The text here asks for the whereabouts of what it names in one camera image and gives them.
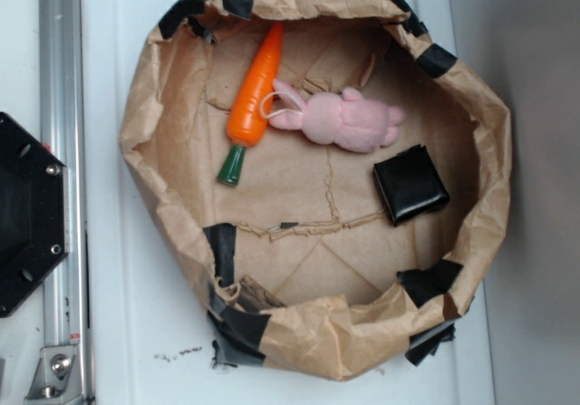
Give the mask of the black hexagonal robot base plate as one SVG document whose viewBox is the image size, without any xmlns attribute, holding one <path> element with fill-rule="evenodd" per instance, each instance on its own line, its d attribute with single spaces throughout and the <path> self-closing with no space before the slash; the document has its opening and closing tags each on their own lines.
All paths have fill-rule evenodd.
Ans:
<svg viewBox="0 0 580 405">
<path fill-rule="evenodd" d="M 67 255 L 66 167 L 1 114 L 1 316 L 22 305 Z"/>
</svg>

